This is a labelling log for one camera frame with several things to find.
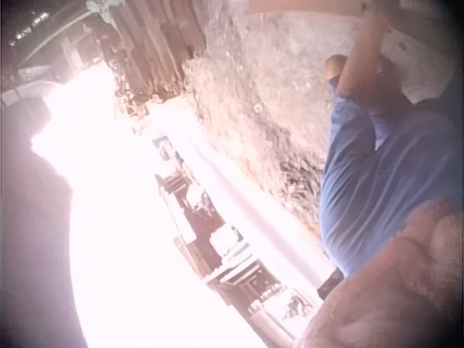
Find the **blue shirt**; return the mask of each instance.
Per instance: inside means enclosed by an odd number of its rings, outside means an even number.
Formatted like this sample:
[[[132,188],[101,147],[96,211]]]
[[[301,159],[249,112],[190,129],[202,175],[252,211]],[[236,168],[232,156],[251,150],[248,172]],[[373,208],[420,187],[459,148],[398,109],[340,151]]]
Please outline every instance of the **blue shirt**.
[[[320,233],[345,277],[378,254],[421,203],[462,206],[461,130],[443,115],[414,111],[376,150],[371,117],[348,95],[333,107],[320,192]]]

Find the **hand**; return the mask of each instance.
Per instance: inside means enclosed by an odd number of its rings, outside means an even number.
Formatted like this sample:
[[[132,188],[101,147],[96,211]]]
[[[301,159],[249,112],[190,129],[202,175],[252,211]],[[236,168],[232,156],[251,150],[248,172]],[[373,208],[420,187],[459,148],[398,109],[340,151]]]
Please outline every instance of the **hand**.
[[[387,31],[392,29],[392,22],[399,10],[399,0],[372,0],[366,9],[366,17],[384,25]]]

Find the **dirt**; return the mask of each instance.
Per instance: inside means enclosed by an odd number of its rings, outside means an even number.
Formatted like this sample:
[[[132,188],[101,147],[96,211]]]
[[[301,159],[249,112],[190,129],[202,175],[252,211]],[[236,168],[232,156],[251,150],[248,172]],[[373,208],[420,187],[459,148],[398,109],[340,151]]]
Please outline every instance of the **dirt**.
[[[282,12],[243,15],[197,0],[207,53],[186,63],[187,99],[210,142],[316,236],[330,115],[323,64],[348,54],[358,19]],[[453,64],[400,33],[384,54],[413,102],[438,94]]]

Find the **person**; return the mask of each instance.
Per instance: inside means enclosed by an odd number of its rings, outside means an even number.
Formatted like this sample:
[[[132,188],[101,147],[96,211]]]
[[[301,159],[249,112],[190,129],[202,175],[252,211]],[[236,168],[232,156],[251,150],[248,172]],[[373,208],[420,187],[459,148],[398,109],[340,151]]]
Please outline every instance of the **person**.
[[[335,97],[320,234],[344,277],[366,266],[420,204],[463,205],[462,70],[438,98],[412,104],[379,73],[390,26],[387,11],[367,10],[349,56],[325,66]]]

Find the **bright light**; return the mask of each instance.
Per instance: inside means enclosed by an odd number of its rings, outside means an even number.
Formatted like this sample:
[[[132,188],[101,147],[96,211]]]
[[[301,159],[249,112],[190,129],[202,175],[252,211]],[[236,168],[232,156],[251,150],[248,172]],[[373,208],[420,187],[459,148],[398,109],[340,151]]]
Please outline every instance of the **bright light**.
[[[193,273],[154,179],[156,152],[115,121],[105,65],[46,99],[52,119],[33,149],[73,189],[70,270],[89,348],[264,347]]]

